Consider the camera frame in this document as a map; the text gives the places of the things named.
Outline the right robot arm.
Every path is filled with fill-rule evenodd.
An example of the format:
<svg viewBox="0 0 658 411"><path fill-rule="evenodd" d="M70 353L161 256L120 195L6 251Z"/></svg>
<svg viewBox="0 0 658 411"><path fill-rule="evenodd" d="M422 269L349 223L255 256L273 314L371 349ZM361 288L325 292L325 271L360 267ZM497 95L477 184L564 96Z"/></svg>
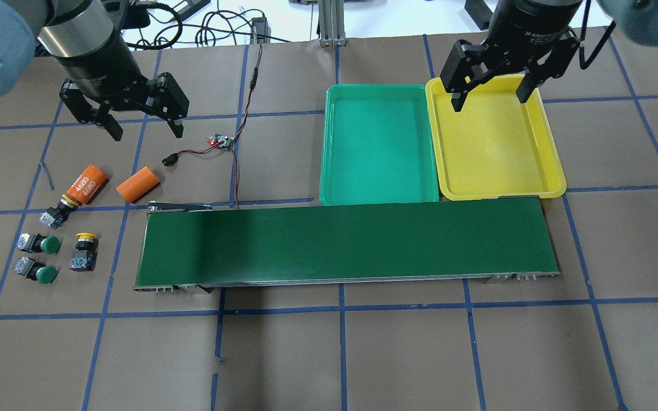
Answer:
<svg viewBox="0 0 658 411"><path fill-rule="evenodd" d="M574 58L586 70L616 29L632 42L658 47L658 1L601 1L611 19L590 53L587 25L590 1L499 1L490 9L483 1L467 1L475 23L487 30L481 44L455 42L441 70L440 80L459 112L468 94L495 77L522 73L515 91L525 103L535 89L559 78Z"/></svg>

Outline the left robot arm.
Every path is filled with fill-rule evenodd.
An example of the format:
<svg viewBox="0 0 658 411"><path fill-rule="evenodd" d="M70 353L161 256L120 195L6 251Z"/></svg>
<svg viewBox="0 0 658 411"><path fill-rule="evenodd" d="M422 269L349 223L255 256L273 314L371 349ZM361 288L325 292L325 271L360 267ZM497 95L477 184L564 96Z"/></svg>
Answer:
<svg viewBox="0 0 658 411"><path fill-rule="evenodd" d="M66 72L58 94L81 124L104 128L119 141L114 112L139 111L164 120L183 135L190 102L175 78L163 72L146 78L121 31L149 25L148 11L180 16L159 2L0 1L0 97L29 67L38 45Z"/></svg>

